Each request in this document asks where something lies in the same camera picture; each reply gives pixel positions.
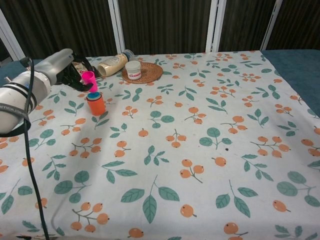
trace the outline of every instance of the floral tablecloth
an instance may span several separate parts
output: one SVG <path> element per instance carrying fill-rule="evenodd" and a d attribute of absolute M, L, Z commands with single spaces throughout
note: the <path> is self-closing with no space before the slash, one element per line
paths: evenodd
<path fill-rule="evenodd" d="M 99 80 L 105 114 L 65 85 L 30 114 L 51 236 L 320 239 L 320 119 L 261 52 L 138 59 L 163 76 Z M 0 142 L 0 234 L 42 236 L 23 136 Z"/>

